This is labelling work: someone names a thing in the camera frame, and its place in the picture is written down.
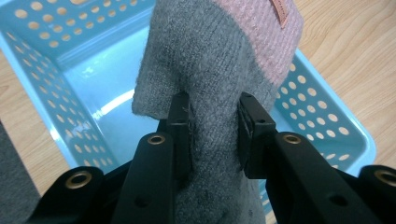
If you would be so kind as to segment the light blue perforated plastic basket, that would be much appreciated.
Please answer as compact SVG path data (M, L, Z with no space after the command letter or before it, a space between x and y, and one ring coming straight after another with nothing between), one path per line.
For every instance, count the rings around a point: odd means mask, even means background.
M0 47L67 161L109 172L156 121L131 112L155 0L0 0ZM272 111L351 175L375 157L372 137L301 52Z

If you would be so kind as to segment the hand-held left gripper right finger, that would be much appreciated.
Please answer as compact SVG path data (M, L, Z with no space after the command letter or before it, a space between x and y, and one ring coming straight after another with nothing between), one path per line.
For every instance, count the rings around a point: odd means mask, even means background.
M238 102L238 149L249 179L264 179L278 224L380 224L380 218L297 133L280 132L258 100Z

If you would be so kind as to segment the grey and pink fingerless glove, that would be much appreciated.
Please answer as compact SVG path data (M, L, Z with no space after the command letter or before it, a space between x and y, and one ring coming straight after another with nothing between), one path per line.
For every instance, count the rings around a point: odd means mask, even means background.
M157 0L134 89L136 115L164 119L190 96L190 181L177 224L264 224L259 185L237 158L242 93L271 109L290 70L304 19L293 0Z

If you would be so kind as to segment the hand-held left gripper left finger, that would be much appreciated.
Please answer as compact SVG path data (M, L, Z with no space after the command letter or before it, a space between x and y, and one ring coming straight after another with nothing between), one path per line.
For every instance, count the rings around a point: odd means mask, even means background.
M157 131L140 139L111 224L174 224L175 194L190 172L190 99L180 92Z

